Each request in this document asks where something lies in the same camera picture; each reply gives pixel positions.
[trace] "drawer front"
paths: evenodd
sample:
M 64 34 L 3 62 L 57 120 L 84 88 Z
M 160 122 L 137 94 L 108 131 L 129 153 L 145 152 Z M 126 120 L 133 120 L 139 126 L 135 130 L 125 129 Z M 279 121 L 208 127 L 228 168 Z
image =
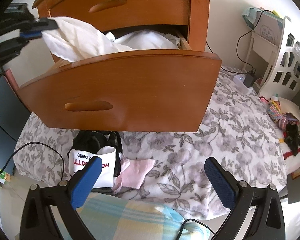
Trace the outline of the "drawer front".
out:
M 206 52 L 120 52 L 50 70 L 18 95 L 48 127 L 195 132 L 220 66 Z
M 100 31 L 129 26 L 188 25 L 189 0 L 63 0 L 49 8 L 51 17 L 68 16 Z

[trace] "pink cloth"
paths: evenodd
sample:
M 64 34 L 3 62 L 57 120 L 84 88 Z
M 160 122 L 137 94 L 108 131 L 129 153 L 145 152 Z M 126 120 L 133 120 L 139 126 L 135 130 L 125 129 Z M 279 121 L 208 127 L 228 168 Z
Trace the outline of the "pink cloth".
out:
M 140 189 L 147 173 L 153 168 L 155 160 L 128 160 L 125 156 L 121 160 L 121 173 L 114 179 L 112 190 L 118 193 L 122 187 Z

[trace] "blue gripper pad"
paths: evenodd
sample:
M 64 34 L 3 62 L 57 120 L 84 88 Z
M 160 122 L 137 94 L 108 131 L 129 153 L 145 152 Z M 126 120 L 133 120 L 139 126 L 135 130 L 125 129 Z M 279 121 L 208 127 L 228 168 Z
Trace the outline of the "blue gripper pad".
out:
M 236 192 L 226 180 L 228 171 L 225 171 L 213 157 L 208 158 L 204 163 L 204 171 L 223 206 L 233 210 L 236 203 Z
M 74 209 L 82 207 L 102 171 L 102 160 L 93 156 L 69 181 L 68 194 Z

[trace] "white garment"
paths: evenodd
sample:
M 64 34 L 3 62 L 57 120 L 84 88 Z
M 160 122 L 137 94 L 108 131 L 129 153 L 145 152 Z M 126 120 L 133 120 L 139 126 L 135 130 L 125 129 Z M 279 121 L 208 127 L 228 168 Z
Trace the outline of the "white garment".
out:
M 70 17 L 51 19 L 59 28 L 42 31 L 42 38 L 52 54 L 70 62 L 136 49 L 178 49 L 180 43 L 177 37 L 155 31 L 129 33 L 112 42 L 89 23 Z
M 93 156 L 98 156 L 102 159 L 102 171 L 93 188 L 113 187 L 115 148 L 111 146 L 101 148 L 96 155 L 90 152 L 72 149 L 69 153 L 69 173 L 73 176 L 77 171 L 82 170 Z

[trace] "white wall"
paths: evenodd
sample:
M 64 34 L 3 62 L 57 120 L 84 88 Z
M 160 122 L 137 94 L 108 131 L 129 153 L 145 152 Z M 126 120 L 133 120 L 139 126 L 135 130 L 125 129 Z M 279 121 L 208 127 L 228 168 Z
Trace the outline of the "white wall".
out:
M 222 59 L 223 65 L 242 68 L 243 63 L 236 56 L 238 38 L 250 30 L 242 18 L 247 7 L 263 7 L 276 10 L 283 17 L 300 25 L 300 11 L 292 0 L 210 0 L 210 14 L 207 41 L 213 52 Z M 245 59 L 250 43 L 250 35 L 239 43 L 239 56 Z
M 37 8 L 32 9 L 34 0 L 13 0 L 13 2 L 23 2 L 28 4 L 29 11 L 38 17 Z M 0 41 L 17 36 L 16 32 L 8 33 Z M 19 86 L 25 82 L 45 73 L 54 61 L 50 51 L 42 39 L 32 40 L 25 46 L 18 57 L 8 62 L 4 69 L 11 69 L 13 76 Z

